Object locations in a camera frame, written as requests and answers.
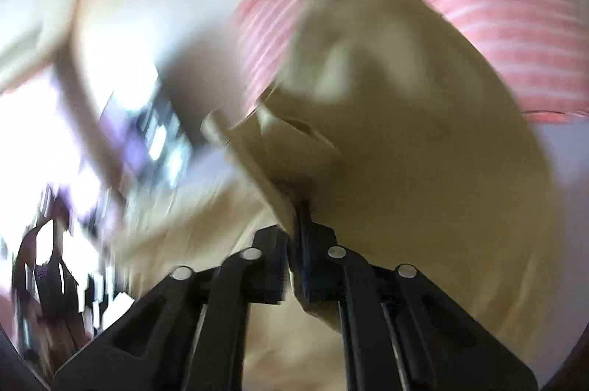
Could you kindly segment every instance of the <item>pink striped cloth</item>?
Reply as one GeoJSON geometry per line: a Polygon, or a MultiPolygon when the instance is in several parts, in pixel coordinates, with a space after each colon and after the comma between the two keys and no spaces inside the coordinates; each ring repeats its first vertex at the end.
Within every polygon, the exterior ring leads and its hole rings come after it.
{"type": "MultiPolygon", "coordinates": [[[[425,0],[490,62],[530,118],[589,115],[589,34],[573,0],[425,0]]],[[[245,102],[255,107],[281,66],[301,0],[243,0],[245,102]]]]}

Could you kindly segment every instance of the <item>garment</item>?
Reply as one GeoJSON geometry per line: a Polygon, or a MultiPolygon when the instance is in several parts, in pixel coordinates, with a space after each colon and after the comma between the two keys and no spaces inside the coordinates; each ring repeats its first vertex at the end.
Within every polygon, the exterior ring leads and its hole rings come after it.
{"type": "MultiPolygon", "coordinates": [[[[242,175],[194,198],[176,225],[124,234],[118,263],[141,292],[174,264],[218,263],[272,222],[291,234],[305,198],[340,244],[381,267],[416,265],[533,354],[558,270],[549,169],[489,64],[421,0],[307,0],[260,107],[235,127],[215,112],[202,129],[242,175]]],[[[253,306],[245,386],[345,389],[333,311],[311,316],[291,291],[253,306]]]]}

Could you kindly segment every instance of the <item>khaki cloth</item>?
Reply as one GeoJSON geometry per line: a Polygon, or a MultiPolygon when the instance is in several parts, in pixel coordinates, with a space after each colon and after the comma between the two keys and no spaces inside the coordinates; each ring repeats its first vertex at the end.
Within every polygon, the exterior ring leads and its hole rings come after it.
{"type": "MultiPolygon", "coordinates": [[[[421,0],[308,0],[260,107],[234,128],[213,113],[203,131],[243,174],[121,236],[137,294],[175,264],[218,264],[262,226],[292,233],[293,203],[308,198],[340,244],[416,265],[531,358],[558,269],[549,169],[490,65],[421,0]]],[[[346,389],[331,310],[315,312],[291,291],[253,307],[247,389],[346,389]]]]}

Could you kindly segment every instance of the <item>black object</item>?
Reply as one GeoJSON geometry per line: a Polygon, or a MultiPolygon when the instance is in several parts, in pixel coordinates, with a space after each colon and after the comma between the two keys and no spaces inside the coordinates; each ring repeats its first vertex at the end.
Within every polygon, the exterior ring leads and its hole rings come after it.
{"type": "MultiPolygon", "coordinates": [[[[62,367],[52,389],[240,390],[248,303],[282,299],[287,244],[272,226],[219,268],[177,268],[62,367]]],[[[339,305],[348,389],[537,391],[532,371],[424,275],[371,266],[307,207],[289,258],[299,297],[339,305]]]]}

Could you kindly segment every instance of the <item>silver rivet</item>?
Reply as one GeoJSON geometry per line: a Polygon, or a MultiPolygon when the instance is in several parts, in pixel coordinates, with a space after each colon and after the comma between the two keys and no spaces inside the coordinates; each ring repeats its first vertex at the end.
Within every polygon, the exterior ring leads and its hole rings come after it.
{"type": "Polygon", "coordinates": [[[261,257],[261,250],[258,249],[246,249],[241,252],[241,257],[244,260],[257,260],[261,257]]]}
{"type": "Polygon", "coordinates": [[[192,270],[189,267],[177,267],[170,276],[178,281],[182,281],[183,279],[188,279],[192,276],[192,270]]]}
{"type": "Polygon", "coordinates": [[[417,276],[417,270],[413,265],[401,265],[397,269],[397,272],[403,278],[415,278],[417,276]]]}
{"type": "Polygon", "coordinates": [[[346,249],[342,247],[331,247],[328,250],[328,255],[332,258],[343,258],[346,256],[346,249]]]}

